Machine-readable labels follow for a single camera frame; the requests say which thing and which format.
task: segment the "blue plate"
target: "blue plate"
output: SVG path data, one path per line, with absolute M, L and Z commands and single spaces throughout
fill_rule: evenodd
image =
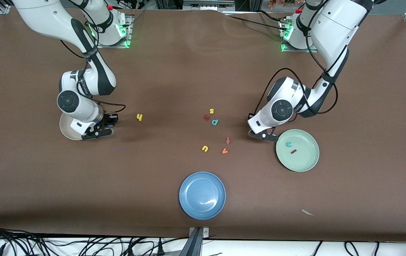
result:
M 209 220 L 219 214 L 225 204 L 225 197 L 222 181 L 208 172 L 191 174 L 179 190 L 182 209 L 197 220 Z

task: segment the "white paper scrap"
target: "white paper scrap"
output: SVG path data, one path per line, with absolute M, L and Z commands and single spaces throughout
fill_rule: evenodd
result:
M 315 216 L 315 215 L 311 214 L 310 212 L 308 212 L 308 211 L 306 211 L 306 210 L 304 210 L 304 209 L 302 209 L 302 212 L 305 213 L 305 214 L 307 214 L 307 215 Z

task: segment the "green plate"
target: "green plate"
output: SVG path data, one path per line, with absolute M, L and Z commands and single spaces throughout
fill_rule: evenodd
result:
M 295 172 L 312 169 L 320 158 L 320 149 L 315 139 L 298 129 L 288 130 L 280 135 L 276 153 L 280 162 Z

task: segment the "brown table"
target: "brown table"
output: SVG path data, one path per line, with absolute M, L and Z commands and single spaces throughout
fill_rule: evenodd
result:
M 403 18 L 369 16 L 350 44 L 333 111 L 276 130 L 303 129 L 318 141 L 320 160 L 305 173 L 283 167 L 275 144 L 247 135 L 247 115 L 277 69 L 292 68 L 307 85 L 321 74 L 310 55 L 281 52 L 278 39 L 215 11 L 146 11 L 130 49 L 101 50 L 118 83 L 99 98 L 128 105 L 115 134 L 71 141 L 59 130 L 58 80 L 84 61 L 15 9 L 0 16 L 0 226 L 183 236 L 204 225 L 219 238 L 406 241 Z M 217 126 L 203 119 L 210 108 Z M 182 181 L 198 171 L 227 190 L 208 221 L 191 219 L 178 201 Z

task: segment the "robotic arm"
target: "robotic arm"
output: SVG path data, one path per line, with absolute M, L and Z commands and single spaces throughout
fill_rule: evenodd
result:
M 117 115 L 108 115 L 90 97 L 111 94 L 116 88 L 116 78 L 83 24 L 65 11 L 60 0 L 14 0 L 14 4 L 29 28 L 75 45 L 91 66 L 84 70 L 68 71 L 61 77 L 57 105 L 63 112 L 60 120 L 62 133 L 73 140 L 113 134 L 114 130 L 105 128 L 105 125 L 113 126 L 117 122 Z M 114 15 L 102 0 L 79 0 L 76 4 L 90 13 L 96 23 L 91 25 L 99 31 L 101 42 L 113 44 L 119 41 Z
M 266 130 L 286 123 L 293 112 L 304 118 L 313 117 L 318 113 L 348 58 L 349 50 L 346 46 L 373 4 L 372 0 L 327 0 L 324 3 L 321 12 L 316 14 L 312 21 L 314 25 L 311 35 L 313 44 L 327 65 L 321 79 L 315 89 L 310 89 L 289 77 L 278 79 L 267 95 L 267 104 L 248 120 L 250 136 L 277 141 L 278 137 L 266 133 Z M 299 21 L 300 18 L 302 17 L 295 16 L 294 21 Z M 308 24 L 310 18 L 305 18 L 305 21 Z M 290 38 L 295 39 L 294 46 L 307 45 L 300 29 L 292 31 Z

